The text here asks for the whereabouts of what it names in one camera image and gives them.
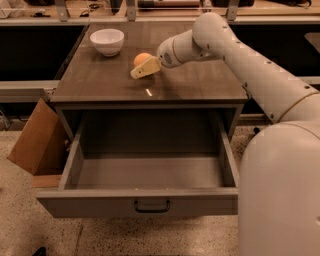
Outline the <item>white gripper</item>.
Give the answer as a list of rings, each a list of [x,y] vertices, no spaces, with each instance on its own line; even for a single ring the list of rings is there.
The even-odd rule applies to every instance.
[[[176,58],[173,53],[173,42],[173,37],[163,41],[157,49],[157,57],[151,55],[140,65],[134,66],[130,72],[131,77],[140,79],[152,75],[161,70],[161,64],[166,68],[173,68],[176,64]]]

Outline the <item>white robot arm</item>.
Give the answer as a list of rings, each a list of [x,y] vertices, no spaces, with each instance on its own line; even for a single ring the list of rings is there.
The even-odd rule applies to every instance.
[[[221,59],[271,120],[240,165],[239,255],[320,256],[320,93],[233,33],[215,13],[137,58],[138,79],[163,67]]]

